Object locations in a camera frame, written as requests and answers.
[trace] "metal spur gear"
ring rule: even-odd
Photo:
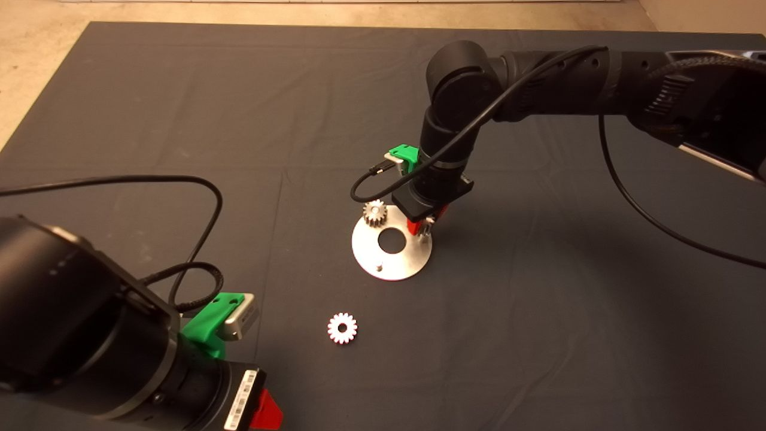
[[[335,341],[337,344],[348,344],[354,339],[359,326],[356,325],[354,316],[351,316],[349,313],[338,313],[332,316],[330,323],[327,324],[327,328],[330,340]]]
[[[367,202],[362,209],[362,218],[365,220],[365,223],[374,228],[384,224],[387,216],[388,209],[380,199]]]

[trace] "concrete floor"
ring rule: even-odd
[[[568,4],[301,5],[0,0],[0,148],[89,21],[656,30],[638,0]]]

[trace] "green bracket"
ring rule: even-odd
[[[404,160],[404,169],[402,172],[403,175],[408,174],[412,172],[413,169],[415,169],[415,166],[417,165],[416,146],[410,146],[406,143],[403,143],[400,146],[391,148],[388,153],[394,157],[397,157],[398,159]]]
[[[210,356],[224,359],[226,346],[217,335],[218,328],[242,301],[244,295],[241,293],[219,293],[181,329],[181,334]]]

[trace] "hole in plate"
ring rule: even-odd
[[[399,229],[383,229],[383,232],[378,235],[378,245],[384,252],[390,255],[395,255],[404,250],[406,244],[407,239]]]

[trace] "label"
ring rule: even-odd
[[[242,382],[240,383],[240,387],[237,390],[237,395],[234,396],[234,402],[231,404],[229,416],[226,419],[226,426],[224,426],[226,431],[237,431],[239,422],[242,420],[242,412],[244,411],[244,406],[247,404],[247,399],[250,397],[250,392],[253,389],[253,383],[255,383],[255,375],[257,373],[258,372],[256,370],[247,370],[244,372],[244,375],[242,376]]]

